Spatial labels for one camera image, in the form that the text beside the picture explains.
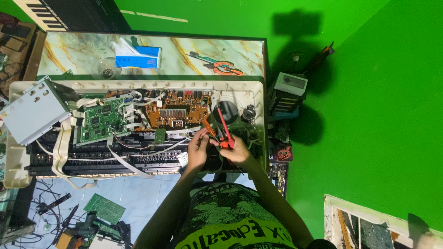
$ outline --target electronic parts pile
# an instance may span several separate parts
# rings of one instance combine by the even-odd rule
[[[216,130],[221,126],[216,108],[256,158],[267,158],[263,87],[251,84],[256,90],[243,82],[53,82],[46,76],[25,90],[13,83],[15,98],[0,117],[11,132],[8,145],[26,152],[21,158],[10,156],[20,161],[22,174],[66,180],[148,178],[183,170],[188,143],[203,128],[202,121]],[[238,168],[209,147],[203,170],[220,169]]]

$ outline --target tiled floor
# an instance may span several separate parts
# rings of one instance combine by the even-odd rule
[[[86,206],[89,199],[94,193],[97,193],[125,207],[126,211],[124,212],[121,220],[123,220],[127,224],[131,224],[131,241],[134,242],[143,227],[155,213],[158,206],[166,198],[166,196],[174,187],[179,178],[180,175],[162,175],[155,176],[152,179],[144,179],[141,177],[117,177],[108,180],[100,180],[98,181],[98,185],[96,187],[82,190],[74,190],[72,186],[63,179],[54,179],[54,185],[51,189],[54,193],[59,194],[59,196],[56,196],[57,198],[60,198],[67,193],[71,193],[72,195],[70,199],[59,205],[60,214],[62,215],[63,219],[65,219],[71,213],[72,208],[77,204],[79,204],[79,208],[75,215],[81,216],[82,214],[84,214],[85,211],[83,210],[83,208]],[[208,174],[203,177],[203,180],[205,181],[212,181],[213,179],[213,174]],[[49,184],[52,183],[52,180],[46,179],[44,181]],[[88,182],[84,179],[72,179],[72,181],[77,186],[82,186],[83,184]],[[240,173],[228,173],[226,181],[230,183],[243,184],[247,187],[255,189],[254,183],[252,182],[252,180],[248,179],[247,174],[245,174],[245,176],[242,176]],[[37,187],[46,189],[46,187],[39,182],[37,182]],[[41,193],[41,190],[36,189],[34,191],[34,197],[38,198]],[[46,204],[52,203],[54,201],[52,193],[43,193],[41,197],[42,201],[44,200]],[[35,207],[36,204],[31,204],[31,208],[29,210],[29,218],[34,219],[36,223],[35,233],[41,235],[44,234],[44,236],[43,239],[37,243],[22,244],[22,246],[27,249],[45,249],[51,244],[52,240],[54,239],[54,235],[50,234],[49,232],[54,229],[57,221],[55,216],[53,215],[44,214],[41,217],[38,214],[35,215]],[[51,224],[51,228],[49,230],[44,229],[45,222]],[[22,242],[29,241],[32,240],[22,239]]]

